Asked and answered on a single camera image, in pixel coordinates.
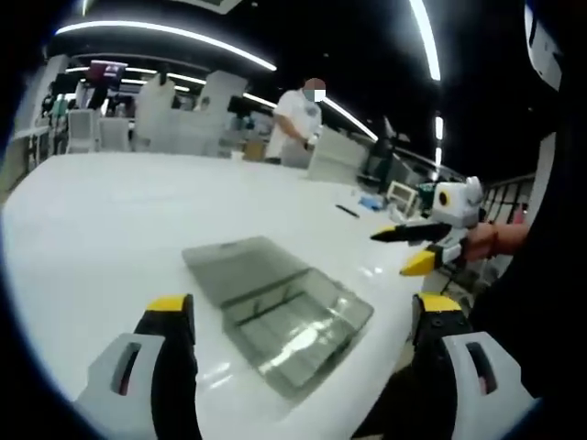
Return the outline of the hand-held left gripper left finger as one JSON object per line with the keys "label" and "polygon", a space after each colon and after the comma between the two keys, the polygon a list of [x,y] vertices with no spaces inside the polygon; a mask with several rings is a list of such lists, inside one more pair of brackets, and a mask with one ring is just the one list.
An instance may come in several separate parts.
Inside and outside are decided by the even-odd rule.
{"label": "hand-held left gripper left finger", "polygon": [[74,407],[106,439],[198,439],[194,297],[151,302],[88,369]]}

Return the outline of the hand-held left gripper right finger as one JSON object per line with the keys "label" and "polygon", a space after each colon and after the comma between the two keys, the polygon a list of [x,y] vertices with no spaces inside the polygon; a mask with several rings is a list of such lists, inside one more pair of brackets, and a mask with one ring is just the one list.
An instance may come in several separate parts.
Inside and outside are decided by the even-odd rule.
{"label": "hand-held left gripper right finger", "polygon": [[517,361],[491,335],[475,332],[448,296],[414,295],[412,342],[412,368],[440,438],[505,439],[539,403]]}

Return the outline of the person's right hand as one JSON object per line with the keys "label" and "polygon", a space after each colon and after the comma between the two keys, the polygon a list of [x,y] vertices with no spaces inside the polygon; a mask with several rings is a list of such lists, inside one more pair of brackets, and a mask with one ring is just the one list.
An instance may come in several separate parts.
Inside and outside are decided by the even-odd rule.
{"label": "person's right hand", "polygon": [[498,255],[513,256],[526,241],[529,226],[525,224],[479,223],[467,235],[463,257],[477,261]]}

